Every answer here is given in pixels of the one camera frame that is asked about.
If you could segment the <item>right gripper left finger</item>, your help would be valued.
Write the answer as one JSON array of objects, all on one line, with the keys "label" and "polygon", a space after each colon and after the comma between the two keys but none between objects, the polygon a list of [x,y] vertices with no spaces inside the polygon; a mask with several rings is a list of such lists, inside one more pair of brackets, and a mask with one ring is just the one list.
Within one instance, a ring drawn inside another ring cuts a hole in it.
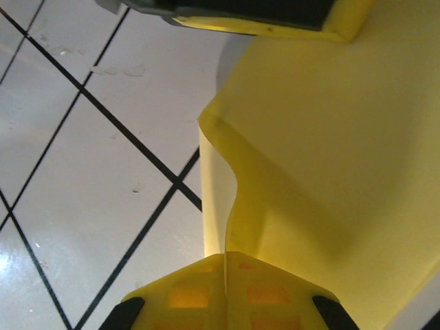
[{"label": "right gripper left finger", "polygon": [[101,329],[227,329],[224,255],[213,254],[128,293]]}]

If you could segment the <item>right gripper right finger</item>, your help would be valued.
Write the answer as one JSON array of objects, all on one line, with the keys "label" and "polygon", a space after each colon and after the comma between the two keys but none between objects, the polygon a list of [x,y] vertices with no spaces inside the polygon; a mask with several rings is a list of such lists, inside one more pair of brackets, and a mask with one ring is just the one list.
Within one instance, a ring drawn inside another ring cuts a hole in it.
[{"label": "right gripper right finger", "polygon": [[337,297],[240,252],[225,254],[229,329],[358,329]]}]

